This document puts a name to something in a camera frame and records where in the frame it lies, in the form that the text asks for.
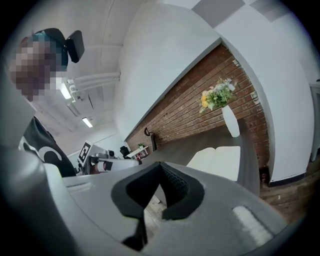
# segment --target black office chair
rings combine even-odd
[[[120,153],[123,155],[124,159],[131,159],[131,157],[127,157],[127,155],[129,155],[130,152],[126,146],[120,147]]]

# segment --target black and white fabric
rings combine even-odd
[[[75,169],[52,135],[33,117],[19,143],[19,150],[29,151],[44,163],[58,167],[62,177],[76,176]]]

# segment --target exposed brick wall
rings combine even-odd
[[[198,100],[202,92],[214,86],[218,79],[231,78],[235,97],[229,103],[237,119],[244,118],[253,139],[259,167],[269,160],[269,138],[265,115],[257,94],[242,67],[223,45],[219,45],[196,64],[165,97],[148,113],[127,138],[131,150],[142,143],[152,150],[145,127],[156,134],[161,144],[198,134],[225,125],[221,108],[199,113]]]

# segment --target white cushion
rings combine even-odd
[[[220,146],[205,148],[198,151],[187,167],[218,175],[232,181],[238,180],[240,165],[239,146]]]

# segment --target white vase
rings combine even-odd
[[[222,108],[222,114],[231,136],[234,138],[238,137],[240,135],[238,121],[228,105]]]

